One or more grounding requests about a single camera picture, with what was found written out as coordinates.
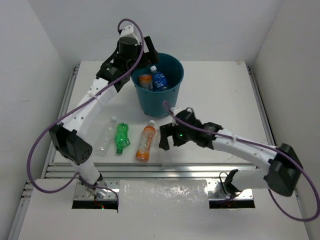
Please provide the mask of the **orange bottle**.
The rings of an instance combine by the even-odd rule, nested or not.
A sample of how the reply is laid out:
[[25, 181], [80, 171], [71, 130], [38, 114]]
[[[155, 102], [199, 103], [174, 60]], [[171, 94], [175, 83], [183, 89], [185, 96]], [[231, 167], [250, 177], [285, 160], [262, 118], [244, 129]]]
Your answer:
[[141, 88], [153, 91], [153, 80], [151, 74], [142, 74], [138, 77], [138, 80]]
[[155, 121], [150, 120], [142, 131], [140, 142], [135, 154], [135, 159], [147, 162], [150, 158], [151, 146], [156, 135]]

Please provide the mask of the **clear bottle white cap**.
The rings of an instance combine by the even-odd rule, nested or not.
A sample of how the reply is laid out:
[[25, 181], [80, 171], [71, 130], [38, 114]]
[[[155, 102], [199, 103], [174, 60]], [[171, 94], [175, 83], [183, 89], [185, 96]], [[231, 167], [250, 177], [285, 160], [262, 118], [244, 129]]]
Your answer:
[[162, 170], [168, 170], [173, 167], [174, 161], [171, 150], [161, 150], [160, 151], [160, 163]]

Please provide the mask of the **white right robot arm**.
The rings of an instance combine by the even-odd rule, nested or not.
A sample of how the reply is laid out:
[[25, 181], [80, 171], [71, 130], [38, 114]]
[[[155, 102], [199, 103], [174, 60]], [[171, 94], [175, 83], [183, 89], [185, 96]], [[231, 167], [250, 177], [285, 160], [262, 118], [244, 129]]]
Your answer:
[[170, 111], [175, 118], [159, 128], [160, 149], [168, 151], [168, 137], [172, 137], [175, 147], [191, 141], [199, 147], [225, 152], [255, 165], [254, 170], [231, 170], [220, 183], [224, 196], [235, 197], [246, 189], [270, 189], [284, 197], [293, 194], [302, 164], [290, 145], [270, 146], [239, 138], [219, 124], [201, 123], [190, 107], [184, 110], [174, 107]]

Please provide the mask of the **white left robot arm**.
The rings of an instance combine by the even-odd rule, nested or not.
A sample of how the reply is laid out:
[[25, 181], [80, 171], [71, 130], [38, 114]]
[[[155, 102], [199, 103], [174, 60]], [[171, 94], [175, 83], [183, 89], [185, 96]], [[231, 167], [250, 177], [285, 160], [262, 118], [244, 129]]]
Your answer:
[[92, 85], [66, 117], [50, 128], [54, 148], [68, 159], [82, 181], [96, 186], [102, 175], [90, 158], [93, 148], [84, 138], [101, 109], [130, 80], [133, 71], [159, 62], [159, 54], [149, 36], [144, 37], [147, 52], [134, 37], [120, 37], [113, 54], [102, 63]]

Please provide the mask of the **teal plastic bin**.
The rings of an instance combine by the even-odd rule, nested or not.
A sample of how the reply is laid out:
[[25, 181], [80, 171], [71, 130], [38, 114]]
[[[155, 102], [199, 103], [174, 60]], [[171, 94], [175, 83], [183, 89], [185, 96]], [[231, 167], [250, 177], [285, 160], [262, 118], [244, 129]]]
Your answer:
[[164, 101], [167, 101], [172, 107], [176, 105], [180, 85], [184, 78], [184, 67], [177, 58], [167, 53], [159, 53], [158, 57], [159, 62], [155, 66], [166, 77], [168, 90], [148, 91], [140, 87], [139, 76], [149, 74], [150, 66], [138, 69], [131, 75], [142, 111], [153, 118], [163, 118], [168, 115], [163, 106]]

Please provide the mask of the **crushed green plastic bottle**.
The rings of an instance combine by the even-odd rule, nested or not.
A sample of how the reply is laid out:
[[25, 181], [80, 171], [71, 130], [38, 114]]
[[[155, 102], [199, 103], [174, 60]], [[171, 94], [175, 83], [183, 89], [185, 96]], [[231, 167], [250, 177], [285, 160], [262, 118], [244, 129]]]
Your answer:
[[127, 123], [121, 122], [117, 124], [114, 137], [117, 155], [122, 155], [124, 148], [131, 144], [128, 137], [128, 132], [129, 125]]

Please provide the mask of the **clear bottle far left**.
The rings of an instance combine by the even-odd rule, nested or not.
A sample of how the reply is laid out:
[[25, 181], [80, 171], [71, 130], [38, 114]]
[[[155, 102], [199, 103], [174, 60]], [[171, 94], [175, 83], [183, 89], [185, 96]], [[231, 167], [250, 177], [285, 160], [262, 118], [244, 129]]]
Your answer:
[[94, 145], [94, 154], [98, 157], [105, 157], [114, 139], [117, 126], [117, 118], [113, 116], [102, 128]]

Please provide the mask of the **aluminium table frame rails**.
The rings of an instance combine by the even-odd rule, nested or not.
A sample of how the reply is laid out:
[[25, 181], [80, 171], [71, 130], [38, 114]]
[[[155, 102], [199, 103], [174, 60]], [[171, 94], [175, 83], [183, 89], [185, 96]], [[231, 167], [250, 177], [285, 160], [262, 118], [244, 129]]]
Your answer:
[[[258, 106], [249, 68], [236, 61], [183, 61], [184, 78], [177, 105], [192, 107], [203, 122], [263, 144], [272, 144]], [[142, 112], [132, 82], [103, 109], [87, 138], [94, 141], [103, 119], [116, 116], [129, 124], [131, 147], [122, 157], [95, 158], [102, 175], [120, 191], [120, 208], [73, 209], [76, 184], [53, 194], [26, 185], [9, 238], [11, 240], [306, 240], [305, 225], [286, 217], [278, 201], [296, 216], [294, 196], [270, 197], [265, 189], [245, 191], [253, 208], [211, 209], [209, 189], [244, 160], [187, 143], [171, 147], [173, 167], [161, 169], [158, 141], [148, 163], [134, 160], [139, 133], [149, 117]]]

